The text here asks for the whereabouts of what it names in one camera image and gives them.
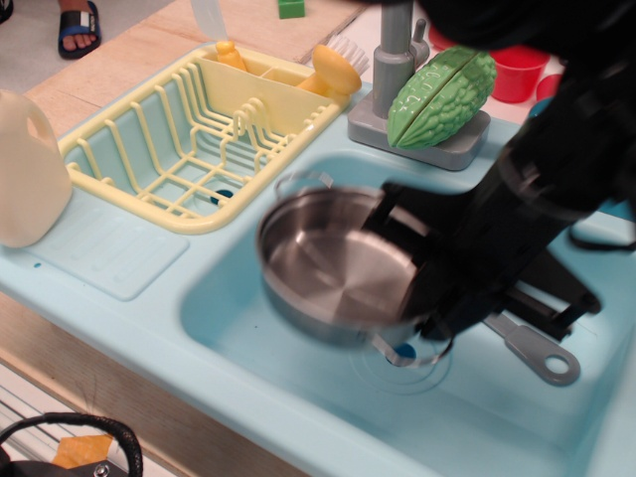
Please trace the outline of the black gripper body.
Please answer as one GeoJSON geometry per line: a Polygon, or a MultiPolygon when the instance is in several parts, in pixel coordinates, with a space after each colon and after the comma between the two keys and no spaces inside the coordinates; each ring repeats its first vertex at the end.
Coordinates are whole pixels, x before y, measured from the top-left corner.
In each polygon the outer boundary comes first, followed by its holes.
{"type": "Polygon", "coordinates": [[[442,195],[392,182],[364,224],[415,264],[398,315],[432,340],[504,311],[562,340],[598,313],[600,300],[549,250],[569,226],[501,185],[442,195]]]}

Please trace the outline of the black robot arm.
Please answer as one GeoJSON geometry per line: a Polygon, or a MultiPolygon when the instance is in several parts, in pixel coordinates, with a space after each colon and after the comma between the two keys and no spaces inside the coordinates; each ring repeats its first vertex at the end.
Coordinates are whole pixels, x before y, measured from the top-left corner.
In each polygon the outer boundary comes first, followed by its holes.
{"type": "Polygon", "coordinates": [[[470,191],[397,183],[366,226],[418,270],[402,305],[445,340],[509,310],[560,339],[599,300],[548,250],[608,200],[635,199],[635,5],[631,1],[425,1],[449,40],[482,51],[523,45],[565,63],[555,96],[470,191]]]}

